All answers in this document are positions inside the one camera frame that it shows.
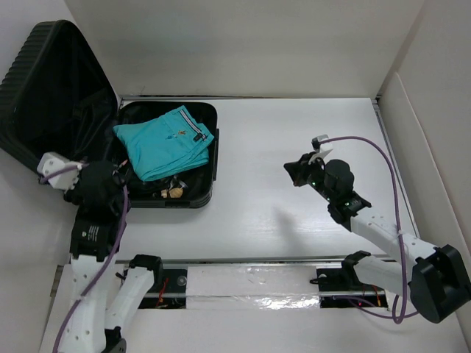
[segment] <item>open suitcase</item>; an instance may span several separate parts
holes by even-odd
[[[0,147],[32,171],[45,152],[70,160],[127,158],[113,134],[117,124],[137,124],[182,105],[214,135],[209,163],[184,172],[188,185],[180,199],[161,196],[162,182],[130,180],[133,207],[198,208],[211,198],[216,180],[219,130],[213,106],[201,102],[118,99],[79,29],[61,20],[35,26],[0,85]]]

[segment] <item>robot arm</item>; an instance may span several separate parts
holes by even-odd
[[[38,172],[64,199],[79,206],[71,234],[74,272],[71,310],[61,326],[54,353],[126,351],[123,333],[142,298],[163,277],[159,257],[137,255],[130,262],[124,284],[110,308],[108,290],[115,276],[119,241],[130,206],[123,187],[126,175],[107,161],[82,164],[55,154],[44,154]]]
[[[314,151],[285,169],[294,186],[310,185],[327,200],[335,222],[366,238],[400,261],[397,226],[374,211],[372,205],[353,190],[354,176],[343,160],[325,163],[330,143],[327,135],[313,139]],[[406,255],[408,298],[419,313],[439,323],[471,300],[471,282],[459,252],[450,245],[439,248],[410,234],[403,234]],[[344,277],[351,283],[378,285],[402,295],[403,278],[399,263],[386,263],[366,252],[356,252],[342,262]]]

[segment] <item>white wall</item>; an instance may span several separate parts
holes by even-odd
[[[421,236],[471,274],[471,2],[427,0],[380,108]],[[458,314],[471,346],[471,304]]]
[[[0,3],[0,77],[37,22],[71,20],[62,0]],[[37,352],[57,264],[68,256],[75,210],[0,150],[0,342],[2,352]]]
[[[299,98],[374,97],[423,0],[65,2],[120,94]]]

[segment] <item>suitcase lid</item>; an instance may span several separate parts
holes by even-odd
[[[36,170],[45,152],[104,158],[118,102],[75,24],[34,27],[0,85],[0,147]]]

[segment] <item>cable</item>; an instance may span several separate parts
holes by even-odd
[[[365,313],[368,313],[370,315],[373,315],[373,316],[376,316],[377,318],[387,318],[388,320],[392,320],[392,316],[386,316],[386,315],[381,315],[381,314],[377,314],[377,313],[374,313],[372,311],[368,311],[368,310],[365,310],[364,308],[362,308],[361,306],[359,306],[358,304],[356,304],[354,301],[356,300],[357,302],[361,302],[361,303],[364,303],[364,304],[367,304],[371,307],[375,307],[375,305],[371,302],[369,302],[368,300],[366,299],[362,299],[362,298],[357,298],[355,296],[336,296],[335,298],[337,299],[346,299],[348,300],[348,302],[353,305],[354,307],[356,307],[357,309],[360,309],[361,311],[364,311]],[[416,311],[414,313],[410,313],[410,314],[406,314],[404,315],[404,318],[411,318],[415,315],[417,315],[419,312]]]
[[[157,306],[156,307],[158,307],[160,305],[160,303],[163,302],[162,295],[165,293],[165,289],[167,288],[168,283],[169,283],[169,278],[166,278],[165,282],[163,283],[163,287],[159,292],[159,299],[157,300]]]
[[[403,275],[403,303],[400,308],[400,314],[399,317],[396,316],[396,306],[397,306],[397,300],[399,299],[399,296],[396,296],[394,298],[394,304],[393,304],[393,310],[392,310],[392,319],[394,323],[400,324],[403,322],[405,316],[406,316],[406,308],[407,308],[407,268],[406,268],[406,251],[404,249],[404,240],[403,240],[403,234],[401,232],[401,225],[400,225],[400,216],[399,216],[399,196],[397,195],[397,186],[396,186],[396,176],[394,174],[394,169],[392,168],[391,161],[389,160],[388,156],[384,151],[373,141],[368,140],[367,138],[362,138],[360,136],[342,136],[340,138],[328,138],[327,140],[321,140],[319,144],[323,143],[329,143],[329,142],[335,142],[335,141],[342,141],[342,140],[359,140],[366,142],[370,144],[371,146],[375,147],[378,152],[381,153],[383,156],[384,160],[386,161],[389,172],[391,173],[391,179],[392,179],[392,192],[394,194],[394,213],[396,215],[396,225],[397,225],[397,233],[398,237],[397,239],[399,240],[399,250],[400,250],[400,265],[402,268],[402,275]]]
[[[57,353],[57,350],[59,349],[60,340],[62,339],[65,328],[67,327],[67,323],[72,317],[72,315],[74,314],[77,307],[79,306],[80,302],[82,301],[82,298],[85,297],[88,294],[88,292],[90,292],[90,290],[94,287],[94,285],[99,281],[100,277],[106,271],[116,251],[118,250],[119,243],[124,233],[124,229],[126,228],[126,214],[127,214],[127,203],[128,203],[126,185],[123,187],[123,194],[124,194],[123,213],[121,214],[121,218],[119,220],[118,232],[116,233],[115,243],[113,244],[110,254],[108,255],[105,262],[103,263],[103,266],[99,269],[99,271],[96,273],[95,277],[90,281],[90,283],[88,283],[87,287],[83,290],[83,292],[81,292],[80,299],[76,300],[74,304],[71,306],[71,308],[69,309],[67,315],[64,318],[64,321],[60,325],[59,332],[57,333],[56,341],[54,342],[54,348],[52,349],[52,353]]]
[[[372,285],[373,289],[375,290],[376,293],[376,300],[378,301],[378,306],[381,306],[381,300],[380,300],[380,295],[378,294],[378,289],[376,288],[375,285]]]

